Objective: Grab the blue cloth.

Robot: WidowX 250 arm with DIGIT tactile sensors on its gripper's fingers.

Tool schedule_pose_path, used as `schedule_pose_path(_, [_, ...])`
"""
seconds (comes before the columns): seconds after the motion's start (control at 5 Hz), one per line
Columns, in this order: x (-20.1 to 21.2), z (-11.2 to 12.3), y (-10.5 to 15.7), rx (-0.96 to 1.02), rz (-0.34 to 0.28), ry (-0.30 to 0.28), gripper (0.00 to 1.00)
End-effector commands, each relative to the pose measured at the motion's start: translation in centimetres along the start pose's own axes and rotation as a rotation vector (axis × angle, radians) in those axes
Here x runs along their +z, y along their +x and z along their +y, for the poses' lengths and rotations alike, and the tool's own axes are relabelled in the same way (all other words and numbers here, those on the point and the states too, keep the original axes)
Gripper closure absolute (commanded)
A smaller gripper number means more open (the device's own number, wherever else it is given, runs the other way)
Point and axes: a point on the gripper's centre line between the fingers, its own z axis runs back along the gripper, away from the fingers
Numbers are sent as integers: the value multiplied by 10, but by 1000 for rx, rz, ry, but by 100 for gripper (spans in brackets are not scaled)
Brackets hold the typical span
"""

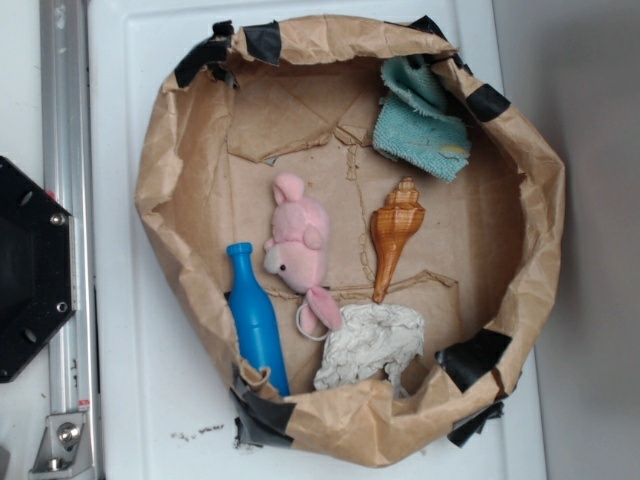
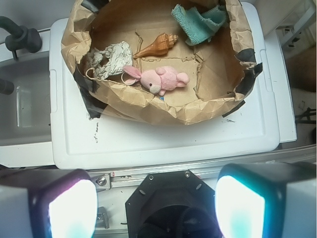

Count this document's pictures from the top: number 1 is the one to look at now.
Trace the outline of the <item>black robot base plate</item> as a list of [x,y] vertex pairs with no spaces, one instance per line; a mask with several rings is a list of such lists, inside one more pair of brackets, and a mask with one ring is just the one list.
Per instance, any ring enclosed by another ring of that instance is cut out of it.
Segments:
[[1,159],[1,382],[14,381],[74,313],[71,217]]

